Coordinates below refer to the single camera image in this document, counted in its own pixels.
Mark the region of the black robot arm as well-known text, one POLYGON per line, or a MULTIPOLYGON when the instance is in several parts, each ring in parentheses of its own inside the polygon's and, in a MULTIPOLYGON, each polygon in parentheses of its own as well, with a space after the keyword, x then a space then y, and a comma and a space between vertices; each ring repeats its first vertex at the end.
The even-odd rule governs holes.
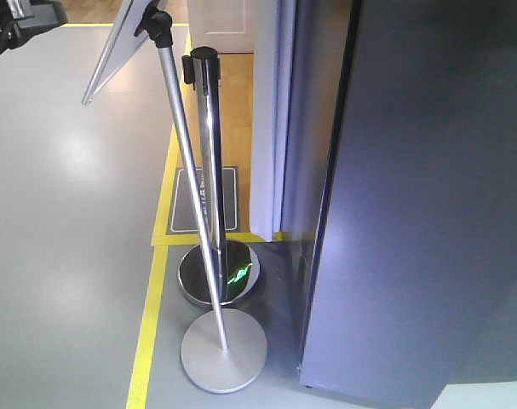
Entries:
POLYGON ((0 0, 0 55, 68 22, 59 1, 0 0))

